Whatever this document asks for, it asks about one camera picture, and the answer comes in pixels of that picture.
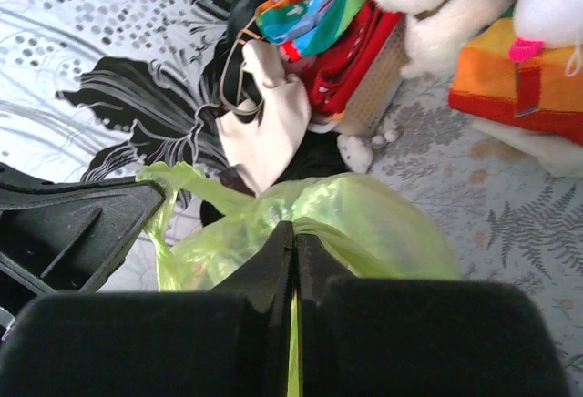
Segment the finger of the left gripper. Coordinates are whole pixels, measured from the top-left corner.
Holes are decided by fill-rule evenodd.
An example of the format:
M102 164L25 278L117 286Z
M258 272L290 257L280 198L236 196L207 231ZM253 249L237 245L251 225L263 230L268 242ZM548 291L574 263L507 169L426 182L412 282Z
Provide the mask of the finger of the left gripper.
M153 181L53 183L2 165L2 305L98 290L165 199Z

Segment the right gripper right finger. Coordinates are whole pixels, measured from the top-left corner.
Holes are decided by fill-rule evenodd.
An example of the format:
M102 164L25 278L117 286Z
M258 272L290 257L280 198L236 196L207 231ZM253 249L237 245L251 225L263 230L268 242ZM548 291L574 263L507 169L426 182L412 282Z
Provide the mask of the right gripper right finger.
M322 302L326 286L335 277L352 273L312 234L296 236L301 396L328 396L332 377L333 336Z

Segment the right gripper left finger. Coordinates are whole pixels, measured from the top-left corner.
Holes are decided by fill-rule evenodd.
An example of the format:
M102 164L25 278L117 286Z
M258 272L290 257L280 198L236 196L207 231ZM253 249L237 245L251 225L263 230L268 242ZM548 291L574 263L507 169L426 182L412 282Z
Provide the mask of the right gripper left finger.
M238 341L240 396L287 394L293 263L293 227L283 221L258 252L213 288L248 304Z

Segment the green trash bag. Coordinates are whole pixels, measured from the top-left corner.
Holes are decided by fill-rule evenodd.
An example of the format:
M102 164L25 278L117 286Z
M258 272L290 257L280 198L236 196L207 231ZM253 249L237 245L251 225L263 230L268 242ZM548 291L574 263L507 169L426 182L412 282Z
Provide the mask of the green trash bag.
M296 236L312 234L353 275L330 279L322 302L334 354L328 396L428 396L437 369L419 345L435 320L404 313L443 280L459 280L455 252L421 211L375 178L343 173L276 185L258 197L228 188L185 163L156 163L139 181L166 200L148 223L159 287L189 294L186 316L170 334L182 379L170 396L240 396L238 341L245 298L213 290L289 221L294 233L288 387L300 395Z

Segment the cream canvas tote bag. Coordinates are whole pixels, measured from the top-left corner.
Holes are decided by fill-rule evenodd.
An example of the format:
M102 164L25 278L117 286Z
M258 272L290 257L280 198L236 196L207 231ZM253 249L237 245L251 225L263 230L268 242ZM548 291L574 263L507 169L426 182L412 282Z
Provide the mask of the cream canvas tote bag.
M272 186L290 164L306 133L312 109L303 82L288 74L276 46L251 40L242 47L244 70L251 74L263 105L250 123L229 113L217 119L229 165L254 193Z

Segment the rainbow striped cloth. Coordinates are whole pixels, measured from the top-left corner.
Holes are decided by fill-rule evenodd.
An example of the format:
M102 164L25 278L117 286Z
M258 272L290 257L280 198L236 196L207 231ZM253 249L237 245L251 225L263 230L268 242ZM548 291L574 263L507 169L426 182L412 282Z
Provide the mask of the rainbow striped cloth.
M449 106L582 143L582 47L542 48L516 62L513 22L501 18L460 51Z

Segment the cream plush sheep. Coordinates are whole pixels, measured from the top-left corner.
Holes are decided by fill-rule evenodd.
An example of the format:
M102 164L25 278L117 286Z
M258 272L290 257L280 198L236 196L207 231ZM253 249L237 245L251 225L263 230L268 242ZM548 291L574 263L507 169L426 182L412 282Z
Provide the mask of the cream plush sheep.
M464 45L495 22L514 0L373 0L405 17L407 63L401 76L452 75Z

